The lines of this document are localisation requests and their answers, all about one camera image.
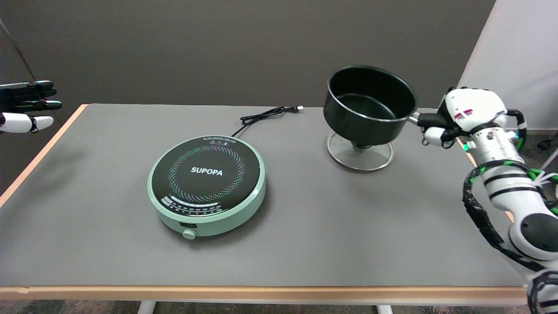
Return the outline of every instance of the induction cooktop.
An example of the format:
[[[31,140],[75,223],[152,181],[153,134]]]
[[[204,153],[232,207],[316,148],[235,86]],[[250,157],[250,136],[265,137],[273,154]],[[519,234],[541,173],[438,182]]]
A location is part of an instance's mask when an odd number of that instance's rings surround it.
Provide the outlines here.
[[[261,156],[230,136],[176,145],[159,158],[148,179],[159,219],[189,240],[240,226],[258,210],[265,192]]]

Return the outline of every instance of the carpet floor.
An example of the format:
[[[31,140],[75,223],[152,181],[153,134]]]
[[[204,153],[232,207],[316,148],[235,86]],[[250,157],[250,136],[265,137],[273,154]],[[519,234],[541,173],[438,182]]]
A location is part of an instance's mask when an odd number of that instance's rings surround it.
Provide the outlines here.
[[[536,147],[537,143],[546,138],[532,135],[523,151],[523,158],[530,168],[538,168],[548,158],[557,143],[547,151]],[[19,169],[25,165],[14,165]],[[547,172],[558,173],[558,162],[552,163]],[[554,191],[546,186],[549,198]],[[29,300],[0,301],[0,314],[129,314],[137,313],[138,301],[87,301],[87,300]],[[528,314],[526,306],[520,307],[425,307],[425,306],[393,306],[394,314]],[[155,314],[372,314],[377,313],[375,306],[326,306],[326,305],[246,305],[217,303],[183,303],[157,302]]]

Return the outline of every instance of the robotic arm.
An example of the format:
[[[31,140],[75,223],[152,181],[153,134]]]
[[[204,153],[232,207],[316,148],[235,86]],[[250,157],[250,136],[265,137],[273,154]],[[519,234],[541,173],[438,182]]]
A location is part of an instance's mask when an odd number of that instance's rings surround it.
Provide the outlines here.
[[[45,100],[55,94],[48,80],[0,85],[0,131],[36,133],[51,126],[52,117],[30,116],[26,112],[60,109],[59,101]]]
[[[504,129],[506,117],[517,119],[518,135]],[[499,250],[528,283],[528,305],[538,313],[558,314],[558,209],[542,193],[544,180],[558,176],[529,169],[518,150],[525,143],[527,124],[518,110],[507,110],[502,100],[485,89],[450,89],[436,113],[415,113],[409,121],[419,127],[423,145],[453,146],[457,137],[478,165],[463,186],[467,213],[489,244]],[[481,178],[492,205],[511,212],[506,235],[492,226],[486,210],[471,189]]]

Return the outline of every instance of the table top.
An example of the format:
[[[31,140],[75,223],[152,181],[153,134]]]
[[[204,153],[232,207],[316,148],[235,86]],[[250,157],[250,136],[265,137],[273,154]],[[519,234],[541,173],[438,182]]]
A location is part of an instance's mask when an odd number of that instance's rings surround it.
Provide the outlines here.
[[[422,146],[412,125],[391,165],[358,174],[327,154],[321,108],[259,122],[241,135],[266,165],[256,214],[194,241],[162,224],[147,196],[154,162],[266,109],[80,107],[0,198],[0,298],[525,302],[460,201],[467,155]],[[509,225],[490,214],[497,229]]]

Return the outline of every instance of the table leg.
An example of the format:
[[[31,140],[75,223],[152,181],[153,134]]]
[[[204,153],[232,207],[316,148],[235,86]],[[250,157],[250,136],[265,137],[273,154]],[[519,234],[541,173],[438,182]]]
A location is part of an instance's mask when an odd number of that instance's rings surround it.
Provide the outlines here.
[[[153,314],[156,301],[142,301],[139,305],[138,314]]]
[[[545,161],[544,164],[542,164],[542,166],[539,168],[539,170],[544,170],[546,167],[548,167],[548,165],[550,165],[550,163],[552,163],[552,161],[558,156],[558,148],[554,151],[554,153],[552,153],[552,155],[550,155],[550,157]]]
[[[393,314],[391,305],[376,305],[376,309],[378,309],[378,314]]]

